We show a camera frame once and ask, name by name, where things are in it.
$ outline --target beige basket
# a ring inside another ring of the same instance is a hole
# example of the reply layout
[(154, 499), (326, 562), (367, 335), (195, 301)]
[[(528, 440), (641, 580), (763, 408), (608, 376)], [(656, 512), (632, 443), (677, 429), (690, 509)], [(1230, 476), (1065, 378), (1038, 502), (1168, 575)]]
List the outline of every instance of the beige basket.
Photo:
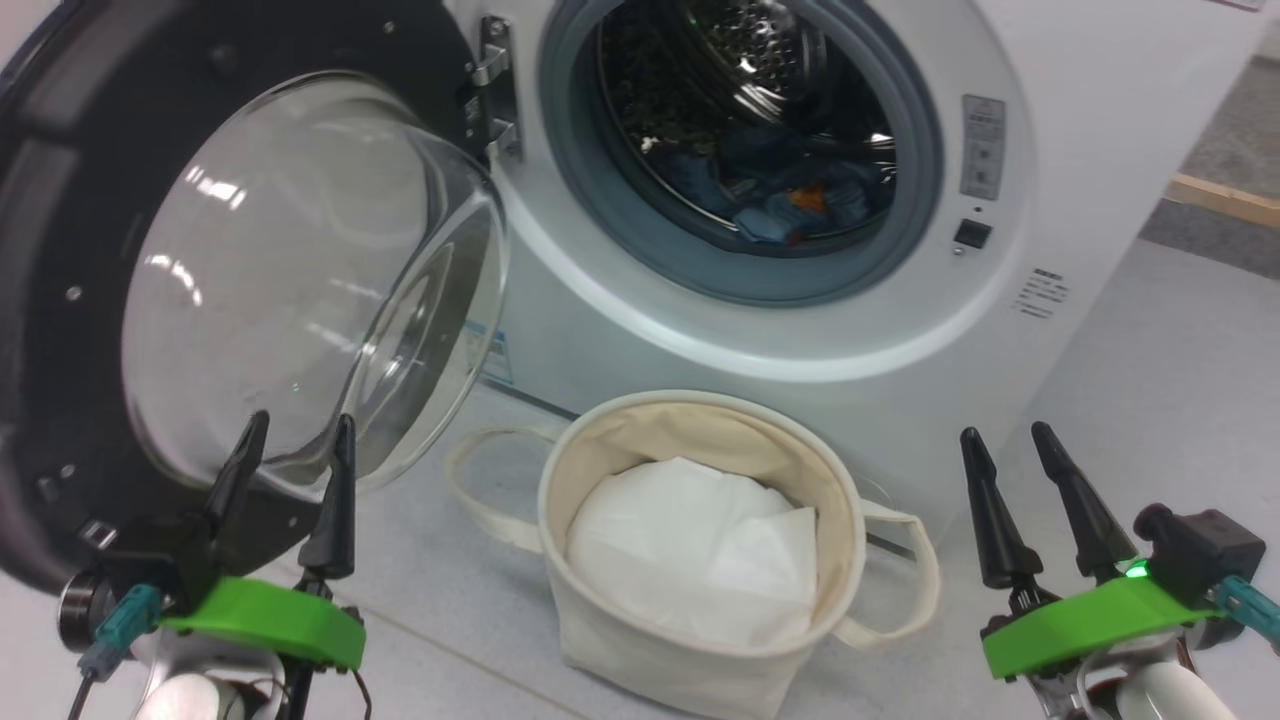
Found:
[[(556, 443), (538, 492), (538, 525), (498, 512), (458, 483), (458, 468), (489, 438), (539, 434)], [(579, 579), (564, 559), (568, 528), (607, 475), (684, 456), (755, 478), (818, 515), (818, 603), (813, 626), (792, 641), (739, 647), (690, 638), (625, 614)], [(919, 518), (858, 497), (836, 454), (795, 420), (760, 405), (707, 392), (658, 391), (605, 402), (557, 439), (525, 428), (494, 428), (460, 442), (447, 471), (458, 498), (493, 537), (543, 553), (561, 620), (564, 662), (673, 707), (723, 720), (768, 720), (796, 671), (827, 634), (868, 650), (911, 634), (933, 618), (941, 578)], [(904, 524), (920, 588), (910, 619), (876, 632), (846, 616), (867, 561), (868, 519)]]

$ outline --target door hinge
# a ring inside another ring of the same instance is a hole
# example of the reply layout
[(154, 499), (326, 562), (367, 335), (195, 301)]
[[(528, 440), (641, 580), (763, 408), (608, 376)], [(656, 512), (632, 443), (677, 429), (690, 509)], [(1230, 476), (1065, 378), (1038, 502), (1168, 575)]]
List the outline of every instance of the door hinge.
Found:
[(489, 138), (490, 161), (524, 156), (520, 108), (516, 102), (516, 72), (511, 23), (497, 15), (480, 19), (481, 58), (471, 70), (475, 99), (467, 104), (467, 127)]

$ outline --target white cloth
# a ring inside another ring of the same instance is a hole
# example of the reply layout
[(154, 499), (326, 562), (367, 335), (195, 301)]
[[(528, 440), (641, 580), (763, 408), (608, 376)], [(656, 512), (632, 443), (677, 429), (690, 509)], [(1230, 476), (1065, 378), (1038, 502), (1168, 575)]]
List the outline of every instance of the white cloth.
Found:
[(684, 457), (605, 478), (573, 519), (567, 557), (625, 611), (710, 642), (797, 638), (817, 602), (814, 509)]

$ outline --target washing machine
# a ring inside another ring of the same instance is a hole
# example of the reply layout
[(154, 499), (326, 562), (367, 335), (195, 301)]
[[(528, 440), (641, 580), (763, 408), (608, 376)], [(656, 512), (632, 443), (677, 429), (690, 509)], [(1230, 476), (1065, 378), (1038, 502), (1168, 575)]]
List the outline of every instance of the washing machine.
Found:
[(269, 409), (220, 539), (261, 565), (340, 414), (385, 483), (481, 370), (570, 413), (762, 402), (941, 534), (960, 430), (1007, 438), (1266, 14), (12, 0), (0, 564), (61, 587)]

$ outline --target open washing machine door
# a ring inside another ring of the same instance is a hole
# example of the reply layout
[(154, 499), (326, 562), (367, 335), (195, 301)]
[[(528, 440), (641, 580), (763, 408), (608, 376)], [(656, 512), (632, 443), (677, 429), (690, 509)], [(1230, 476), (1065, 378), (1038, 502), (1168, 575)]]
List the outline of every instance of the open washing machine door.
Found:
[(421, 456), (507, 266), (488, 101), (438, 3), (68, 1), (10, 53), (5, 571), (52, 592), (132, 519), (198, 509), (259, 410), (232, 573), (311, 532), (340, 414), (362, 486)]

